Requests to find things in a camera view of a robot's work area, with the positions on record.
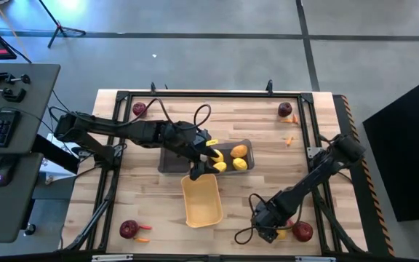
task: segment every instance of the yellow container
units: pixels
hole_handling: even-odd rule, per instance
[[[201,175],[195,181],[190,180],[190,176],[187,175],[180,182],[188,226],[198,228],[222,221],[223,207],[215,175]]]

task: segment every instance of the wooden table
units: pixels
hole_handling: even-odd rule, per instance
[[[117,91],[98,91],[93,111],[95,116],[111,118]],[[319,131],[325,137],[332,138],[340,132],[332,94],[313,92],[313,97]],[[159,148],[145,149],[127,141],[128,148],[122,160],[113,210],[108,253],[321,254],[311,195],[304,200],[301,217],[302,221],[310,223],[314,228],[313,239],[309,242],[298,242],[292,232],[288,232],[285,240],[276,240],[272,244],[264,242],[256,232],[252,241],[246,245],[238,245],[234,241],[234,234],[238,230],[250,226],[251,212],[247,197],[251,193],[258,193],[268,199],[280,189],[293,186],[308,173],[300,126],[281,123],[276,113],[278,105],[288,101],[292,104],[294,114],[298,116],[295,99],[162,98],[162,100],[173,120],[188,122],[193,121],[194,111],[202,103],[209,103],[212,106],[212,115],[202,127],[208,129],[210,135],[217,138],[220,143],[250,139],[255,156],[255,168],[246,175],[218,175],[224,218],[217,225],[192,229],[185,224],[185,206],[180,185],[182,177],[162,175],[158,172]],[[139,101],[146,104],[150,98],[133,100],[134,103]],[[204,117],[205,110],[202,110],[198,120]],[[307,106],[305,110],[308,133],[313,145],[313,131]],[[122,119],[123,113],[124,108],[121,109],[119,119]],[[159,104],[153,104],[149,108],[146,119],[164,119]],[[294,140],[290,147],[286,147],[285,138],[289,136],[293,136]],[[102,135],[94,137],[101,143],[106,143],[107,137]],[[79,172],[92,165],[92,161],[85,161]],[[65,245],[74,240],[92,215],[99,175],[100,171],[95,170],[76,181],[63,229]],[[355,243],[366,250],[353,186],[345,178],[335,175],[330,179],[330,187],[338,221]],[[100,241],[103,219],[98,224],[95,247]],[[119,236],[119,226],[129,219],[153,226],[151,231],[139,232],[140,237],[149,238],[151,242],[137,243]],[[323,219],[328,245],[333,248],[330,225],[324,216]],[[240,239],[245,239],[248,235],[243,233]]]

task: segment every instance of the yellow fruit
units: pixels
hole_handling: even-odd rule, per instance
[[[276,230],[277,238],[276,239],[285,239],[287,237],[287,230]]]
[[[237,170],[247,170],[247,168],[248,168],[247,163],[245,162],[245,160],[243,160],[241,158],[234,159],[232,164],[234,165],[235,169],[237,169]]]
[[[216,163],[223,162],[224,161],[223,154],[217,149],[215,149],[215,152],[218,153],[219,157],[212,157],[211,159]]]
[[[231,156],[233,158],[244,157],[245,155],[247,155],[247,152],[248,152],[248,148],[246,145],[239,145],[232,148]]]
[[[219,170],[219,172],[224,172],[226,171],[227,164],[225,162],[219,162],[219,163],[214,164],[213,167]]]

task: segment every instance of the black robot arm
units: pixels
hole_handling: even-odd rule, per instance
[[[259,202],[251,218],[252,227],[257,229],[258,235],[271,243],[277,238],[277,229],[285,229],[287,220],[296,212],[306,194],[325,182],[339,170],[349,168],[362,159],[364,148],[348,135],[336,135],[331,141],[322,138],[330,145],[326,150],[320,151],[311,160],[311,171],[295,186],[279,191],[268,201]],[[334,215],[322,202],[322,199],[314,199],[327,216],[332,226],[339,232],[340,238],[349,250],[361,252],[351,241]]]
[[[196,180],[205,173],[218,173],[214,167],[200,160],[200,155],[218,157],[206,145],[211,136],[188,122],[135,121],[118,122],[84,113],[62,115],[57,123],[55,137],[62,142],[74,142],[95,153],[95,161],[115,165],[115,148],[101,145],[89,132],[130,139],[143,148],[165,148],[193,162],[190,179]]]

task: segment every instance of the stand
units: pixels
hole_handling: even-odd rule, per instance
[[[52,19],[52,21],[56,24],[56,31],[52,35],[51,40],[49,40],[48,48],[51,48],[51,45],[52,45],[53,41],[55,40],[56,36],[59,34],[59,32],[61,32],[62,34],[64,34],[64,36],[65,36],[65,32],[66,31],[73,31],[73,32],[80,33],[80,36],[84,36],[87,33],[87,32],[85,32],[83,30],[79,30],[79,29],[75,29],[75,28],[68,28],[68,27],[62,26],[60,24],[59,20],[56,20],[55,17],[48,10],[47,6],[44,5],[44,2],[42,0],[39,0],[39,2],[43,6],[44,10],[48,13],[48,15]]]

